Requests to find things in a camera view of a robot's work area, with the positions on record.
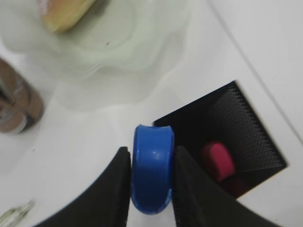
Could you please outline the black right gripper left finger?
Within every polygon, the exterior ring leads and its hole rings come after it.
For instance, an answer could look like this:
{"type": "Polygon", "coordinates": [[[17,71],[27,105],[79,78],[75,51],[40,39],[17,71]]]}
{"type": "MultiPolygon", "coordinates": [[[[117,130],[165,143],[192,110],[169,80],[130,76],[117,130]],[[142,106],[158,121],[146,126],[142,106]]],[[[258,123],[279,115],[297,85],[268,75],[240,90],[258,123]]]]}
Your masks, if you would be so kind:
{"type": "Polygon", "coordinates": [[[97,180],[40,227],[125,227],[130,204],[131,159],[120,147],[97,180]]]}

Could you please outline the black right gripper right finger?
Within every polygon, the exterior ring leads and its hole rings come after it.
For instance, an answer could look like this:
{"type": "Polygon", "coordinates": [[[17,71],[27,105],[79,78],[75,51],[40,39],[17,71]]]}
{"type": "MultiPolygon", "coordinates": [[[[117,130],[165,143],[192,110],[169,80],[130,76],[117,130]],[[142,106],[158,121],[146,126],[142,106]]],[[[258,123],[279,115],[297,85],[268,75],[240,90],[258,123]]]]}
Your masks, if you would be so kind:
{"type": "Polygon", "coordinates": [[[271,146],[251,152],[249,168],[221,183],[202,168],[183,146],[175,149],[173,209],[178,227],[275,227],[236,199],[284,168],[271,146]]]}

